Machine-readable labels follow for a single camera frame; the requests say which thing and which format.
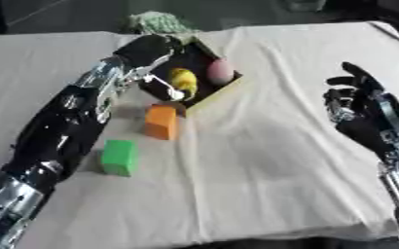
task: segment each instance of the pink ball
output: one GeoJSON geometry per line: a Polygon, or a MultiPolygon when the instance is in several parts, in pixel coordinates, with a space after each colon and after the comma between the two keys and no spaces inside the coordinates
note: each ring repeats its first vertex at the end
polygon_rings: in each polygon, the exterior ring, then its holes
{"type": "Polygon", "coordinates": [[[207,69],[208,80],[214,85],[223,86],[228,84],[235,76],[235,69],[223,58],[213,61],[207,69]]]}

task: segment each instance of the floor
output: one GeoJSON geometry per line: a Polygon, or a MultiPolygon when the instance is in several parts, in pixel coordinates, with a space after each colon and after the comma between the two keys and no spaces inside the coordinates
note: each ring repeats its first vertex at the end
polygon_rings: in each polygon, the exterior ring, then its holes
{"type": "MultiPolygon", "coordinates": [[[[399,0],[381,0],[399,11],[399,0]]],[[[325,22],[332,13],[292,13],[283,0],[3,0],[10,34],[111,31],[120,32],[126,18],[146,11],[169,12],[194,28],[220,30],[240,25],[325,22]]],[[[242,240],[190,249],[331,248],[399,249],[396,240],[352,242],[315,238],[294,241],[242,240]]]]}

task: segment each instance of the yellow ball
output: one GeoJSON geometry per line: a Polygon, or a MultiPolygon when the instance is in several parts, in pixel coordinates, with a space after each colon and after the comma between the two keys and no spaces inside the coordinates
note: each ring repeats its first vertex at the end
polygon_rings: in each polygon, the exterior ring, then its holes
{"type": "Polygon", "coordinates": [[[191,96],[185,100],[195,97],[198,90],[197,76],[187,69],[174,68],[170,71],[169,82],[176,89],[186,90],[191,96]]]}

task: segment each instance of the ball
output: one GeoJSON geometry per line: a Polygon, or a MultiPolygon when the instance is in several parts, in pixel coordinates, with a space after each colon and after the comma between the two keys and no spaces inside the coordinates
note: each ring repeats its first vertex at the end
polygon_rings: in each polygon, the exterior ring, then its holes
{"type": "Polygon", "coordinates": [[[176,89],[184,90],[189,94],[185,100],[194,98],[198,91],[197,76],[188,69],[172,69],[170,71],[169,83],[176,89]]]}
{"type": "Polygon", "coordinates": [[[208,80],[217,86],[228,84],[235,77],[235,69],[224,58],[213,61],[207,69],[208,80]]]}

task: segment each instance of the white cloth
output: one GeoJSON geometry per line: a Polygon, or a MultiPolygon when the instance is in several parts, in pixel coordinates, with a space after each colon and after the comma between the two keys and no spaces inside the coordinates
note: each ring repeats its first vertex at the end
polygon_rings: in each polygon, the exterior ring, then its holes
{"type": "MultiPolygon", "coordinates": [[[[181,121],[176,141],[142,135],[132,89],[84,161],[61,183],[18,248],[156,248],[244,237],[397,234],[378,160],[329,123],[322,94],[341,63],[360,65],[399,98],[399,38],[376,23],[241,27],[199,34],[243,83],[181,121]],[[98,170],[106,139],[139,148],[130,178],[98,170]]],[[[133,36],[0,36],[0,166],[32,116],[133,36]]]]}

